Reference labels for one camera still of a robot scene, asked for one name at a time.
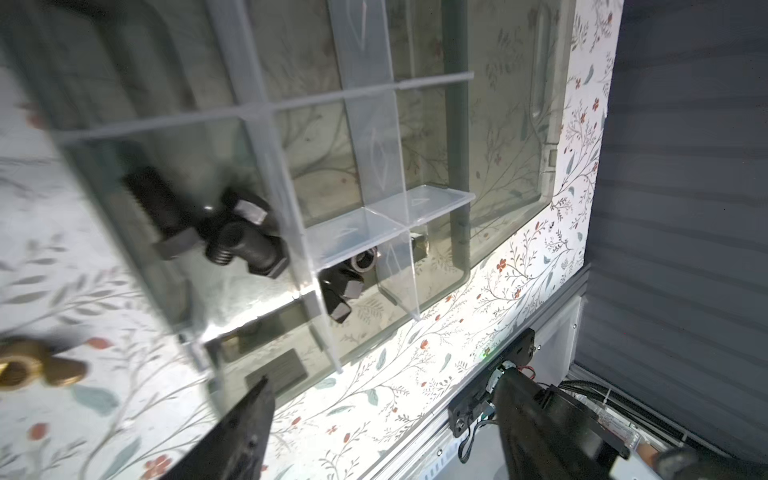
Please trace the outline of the brass wing nut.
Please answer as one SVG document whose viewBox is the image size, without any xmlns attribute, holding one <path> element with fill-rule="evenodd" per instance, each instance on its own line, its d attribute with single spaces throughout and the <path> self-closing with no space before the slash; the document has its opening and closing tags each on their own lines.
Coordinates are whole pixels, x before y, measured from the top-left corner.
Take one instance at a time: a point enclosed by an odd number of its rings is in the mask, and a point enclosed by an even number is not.
<svg viewBox="0 0 768 480">
<path fill-rule="evenodd" d="M 39 340 L 16 339 L 1 344 L 1 390 L 20 390 L 37 380 L 50 387 L 74 385 L 86 377 L 88 365 L 58 357 Z"/>
</svg>

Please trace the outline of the black hex bolt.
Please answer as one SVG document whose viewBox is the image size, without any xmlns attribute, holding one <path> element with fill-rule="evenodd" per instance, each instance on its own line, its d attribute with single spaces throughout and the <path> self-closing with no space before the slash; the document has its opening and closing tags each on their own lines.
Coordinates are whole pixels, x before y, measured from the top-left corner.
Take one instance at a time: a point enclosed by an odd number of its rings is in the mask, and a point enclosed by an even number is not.
<svg viewBox="0 0 768 480">
<path fill-rule="evenodd" d="M 236 258 L 251 275 L 277 279 L 289 265 L 287 247 L 269 203 L 259 195 L 227 187 L 221 207 L 200 227 L 206 242 L 205 257 L 218 266 Z"/>
<path fill-rule="evenodd" d="M 142 167 L 122 178 L 159 233 L 154 247 L 164 260 L 173 260 L 201 243 L 193 217 L 153 167 Z"/>
</svg>

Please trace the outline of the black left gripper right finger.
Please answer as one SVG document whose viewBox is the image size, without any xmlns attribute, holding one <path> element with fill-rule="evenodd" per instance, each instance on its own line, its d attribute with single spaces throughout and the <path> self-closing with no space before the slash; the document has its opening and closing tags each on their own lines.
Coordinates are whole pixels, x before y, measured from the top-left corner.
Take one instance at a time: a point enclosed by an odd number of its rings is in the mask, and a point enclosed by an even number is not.
<svg viewBox="0 0 768 480">
<path fill-rule="evenodd" d="M 574 396 L 510 369 L 495 386 L 493 404 L 510 479 L 610 477 L 612 433 Z"/>
</svg>

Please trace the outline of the small black nut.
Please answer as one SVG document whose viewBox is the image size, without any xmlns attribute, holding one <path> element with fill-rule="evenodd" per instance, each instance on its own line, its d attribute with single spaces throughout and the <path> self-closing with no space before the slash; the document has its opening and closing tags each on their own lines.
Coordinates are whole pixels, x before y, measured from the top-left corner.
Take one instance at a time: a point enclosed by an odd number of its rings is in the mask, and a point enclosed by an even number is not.
<svg viewBox="0 0 768 480">
<path fill-rule="evenodd" d="M 351 257 L 346 264 L 352 271 L 364 274 L 374 269 L 377 261 L 378 249 L 373 247 Z"/>
<path fill-rule="evenodd" d="M 343 324 L 352 312 L 349 300 L 359 298 L 363 292 L 362 275 L 342 265 L 322 271 L 319 280 L 328 315 Z"/>
</svg>

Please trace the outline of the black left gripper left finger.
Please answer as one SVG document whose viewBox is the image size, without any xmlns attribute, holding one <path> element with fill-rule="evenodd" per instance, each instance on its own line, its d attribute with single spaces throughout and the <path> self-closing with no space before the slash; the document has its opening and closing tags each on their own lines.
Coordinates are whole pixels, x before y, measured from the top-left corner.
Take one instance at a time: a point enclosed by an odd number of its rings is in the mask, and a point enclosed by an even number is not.
<svg viewBox="0 0 768 480">
<path fill-rule="evenodd" d="M 260 478 L 274 413 L 273 386 L 263 377 L 163 477 L 178 480 Z"/>
</svg>

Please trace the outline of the translucent green organizer box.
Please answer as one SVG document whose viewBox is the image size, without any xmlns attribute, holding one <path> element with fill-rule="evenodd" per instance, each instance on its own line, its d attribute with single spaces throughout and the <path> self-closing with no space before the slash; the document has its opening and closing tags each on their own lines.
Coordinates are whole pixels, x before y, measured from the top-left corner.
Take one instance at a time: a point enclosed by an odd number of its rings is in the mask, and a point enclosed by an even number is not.
<svg viewBox="0 0 768 480">
<path fill-rule="evenodd" d="M 571 1 L 5 1 L 1 54 L 213 404 L 330 385 L 551 201 Z M 201 243 L 164 260 L 122 183 L 153 167 Z M 266 200 L 277 279 L 205 257 L 227 187 Z M 320 274 L 367 249 L 343 324 Z"/>
</svg>

